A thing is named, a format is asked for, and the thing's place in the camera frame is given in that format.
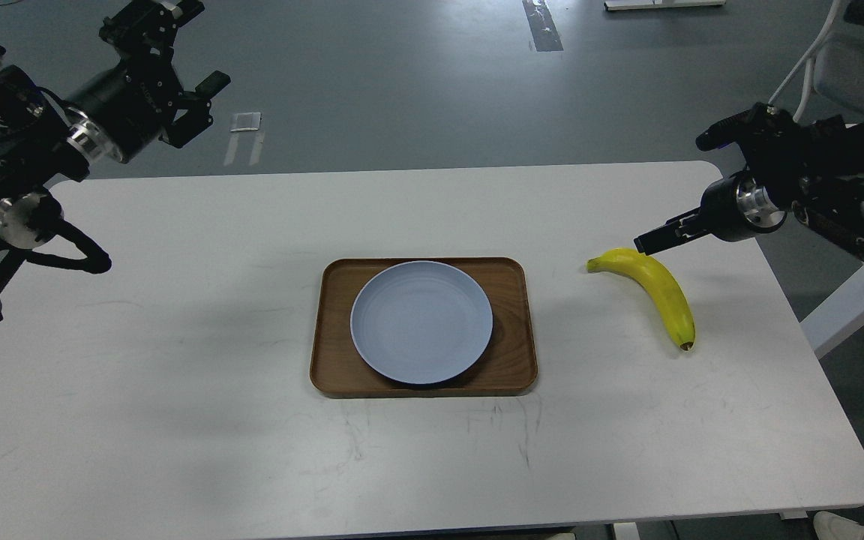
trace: white chair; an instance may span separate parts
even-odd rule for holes
[[[799,121],[812,93],[864,114],[864,28],[833,31],[837,21],[864,25],[864,0],[832,0],[818,37],[772,93],[774,104],[785,86],[805,68],[802,97],[793,117]],[[816,356],[822,358],[864,326],[864,266],[838,287],[802,321],[802,330]]]
[[[843,18],[854,24],[839,25]],[[802,97],[793,119],[802,118],[812,93],[864,114],[864,0],[832,0],[819,35],[772,93],[769,103],[775,105],[782,90],[800,71],[805,71]]]

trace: shoe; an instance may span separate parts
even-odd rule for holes
[[[864,540],[864,526],[830,512],[819,512],[812,520],[819,540]]]

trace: white table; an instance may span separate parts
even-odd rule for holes
[[[604,0],[606,11],[696,8],[700,6],[725,6],[725,4],[726,0]]]
[[[755,242],[661,253],[698,328],[586,259],[691,208],[707,163],[65,182],[100,276],[23,267],[0,322],[0,538],[283,538],[864,503],[864,454]],[[332,400],[340,257],[513,257],[520,397]]]

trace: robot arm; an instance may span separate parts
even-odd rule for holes
[[[765,103],[726,118],[696,138],[707,151],[737,143],[746,168],[713,182],[699,208],[638,236],[646,255],[714,235],[738,242],[771,233],[788,212],[864,262],[864,123],[841,116],[799,126]]]
[[[110,269],[105,250],[62,219],[45,184],[58,174],[81,182],[103,156],[126,164],[155,138],[181,148],[212,125],[210,100],[229,76],[215,71],[190,91],[172,66],[178,28],[202,10],[198,0],[131,0],[99,33],[118,52],[119,64],[65,100],[18,67],[2,67],[6,51],[0,47],[0,253],[6,254],[0,293],[22,263],[95,274]],[[85,257],[35,252],[54,236],[70,240]]]

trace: table leg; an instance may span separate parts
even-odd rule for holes
[[[726,0],[606,0],[606,11],[724,6]]]
[[[802,331],[822,358],[864,325],[864,266],[802,321]]]

